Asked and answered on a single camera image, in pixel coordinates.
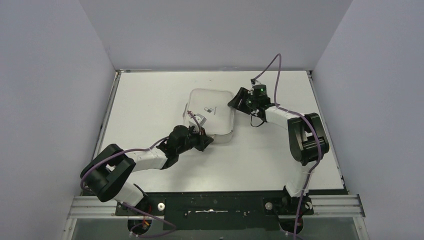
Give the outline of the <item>grey storage box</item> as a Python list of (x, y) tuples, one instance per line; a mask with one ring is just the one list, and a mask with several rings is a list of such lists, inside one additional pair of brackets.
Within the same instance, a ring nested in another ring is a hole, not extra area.
[(183, 113), (183, 124), (189, 125), (188, 111), (206, 117), (205, 133), (214, 144), (229, 143), (234, 133), (235, 110), (227, 105), (234, 98), (228, 90), (195, 88), (187, 101)]

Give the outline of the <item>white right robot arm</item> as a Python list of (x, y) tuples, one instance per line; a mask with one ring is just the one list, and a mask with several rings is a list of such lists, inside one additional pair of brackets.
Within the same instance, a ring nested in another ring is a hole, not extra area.
[(317, 163), (329, 152), (330, 144), (320, 116), (315, 112), (294, 112), (273, 103), (264, 84), (254, 85), (250, 90), (241, 87), (227, 105), (287, 130), (289, 150), (296, 163), (294, 175), (284, 186), (289, 196), (282, 199), (281, 206), (287, 214), (295, 214), (302, 207), (299, 197), (308, 192)]

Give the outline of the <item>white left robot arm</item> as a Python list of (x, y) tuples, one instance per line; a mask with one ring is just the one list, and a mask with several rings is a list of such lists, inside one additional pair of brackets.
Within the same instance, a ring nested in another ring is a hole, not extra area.
[(194, 126), (178, 125), (149, 148), (124, 150), (112, 143), (104, 148), (80, 173), (80, 187), (90, 190), (101, 202), (125, 203), (137, 216), (148, 210), (146, 195), (128, 181), (132, 173), (165, 170), (178, 162), (181, 154), (196, 149), (203, 152), (214, 139)]

